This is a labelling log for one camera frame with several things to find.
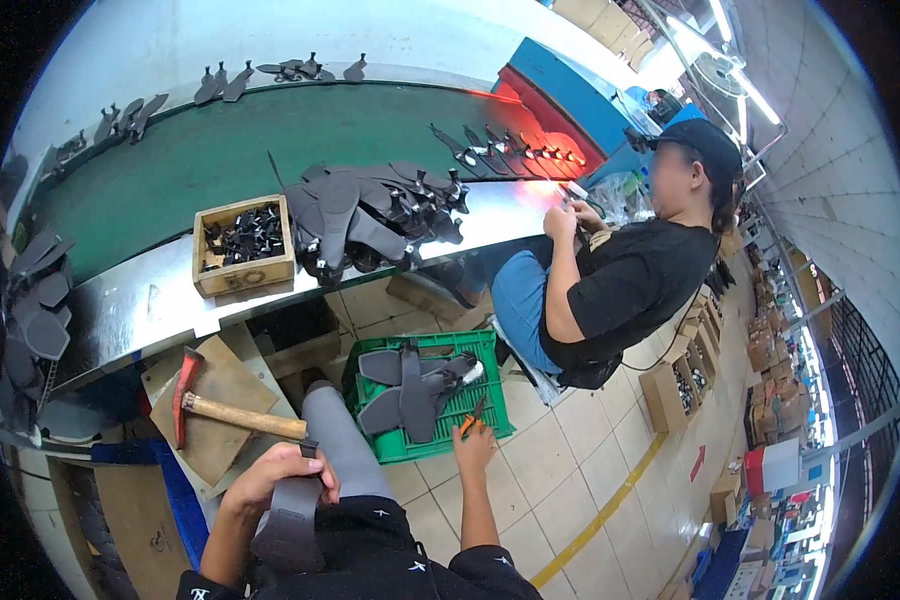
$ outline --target black cap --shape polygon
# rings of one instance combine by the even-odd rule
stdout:
[[[718,198],[732,197],[733,184],[743,173],[740,149],[719,126],[707,119],[678,121],[663,129],[660,136],[648,140],[650,150],[660,142],[673,142],[693,148],[703,157],[703,172]]]

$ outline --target hammer head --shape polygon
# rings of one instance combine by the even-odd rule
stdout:
[[[186,443],[186,427],[184,419],[187,412],[183,410],[183,395],[190,391],[197,377],[197,371],[204,364],[204,355],[196,350],[184,346],[183,366],[180,367],[180,377],[176,380],[173,389],[173,444],[177,450],[183,448]]]

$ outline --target black shirt with white print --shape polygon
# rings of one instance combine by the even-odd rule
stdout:
[[[540,600],[534,586],[500,546],[477,546],[450,560],[449,567],[420,553],[405,510],[378,496],[341,498],[321,507],[316,542],[326,566],[318,572],[265,577],[257,600]],[[177,600],[237,600],[244,594],[195,571],[180,577]]]

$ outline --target hand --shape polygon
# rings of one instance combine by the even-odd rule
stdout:
[[[572,239],[577,233],[577,213],[573,206],[554,206],[543,216],[543,233],[553,242]]]
[[[570,202],[570,206],[576,212],[576,222],[590,234],[596,234],[607,228],[607,224],[600,218],[597,211],[585,200],[575,199]]]
[[[482,475],[487,469],[487,463],[491,462],[493,453],[497,451],[493,428],[483,426],[480,431],[475,431],[476,427],[476,424],[471,426],[469,431],[472,433],[463,439],[460,427],[453,426],[453,454],[460,477]]]
[[[340,481],[324,450],[316,450],[316,458],[303,458],[300,446],[295,443],[278,441],[258,458],[226,491],[220,502],[221,507],[240,512],[262,515],[270,509],[274,498],[274,486],[286,477],[302,477],[319,474],[324,491],[320,500],[324,504],[340,502]]]

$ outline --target green conveyor belt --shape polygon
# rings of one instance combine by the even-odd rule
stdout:
[[[76,245],[74,277],[86,281],[147,248],[192,230],[194,213],[279,192],[267,150],[285,183],[315,163],[412,161],[459,168],[430,131],[467,145],[463,125],[489,123],[535,135],[518,103],[415,85],[307,85],[248,93],[154,123],[136,146],[92,158],[34,199],[36,231],[50,225]]]

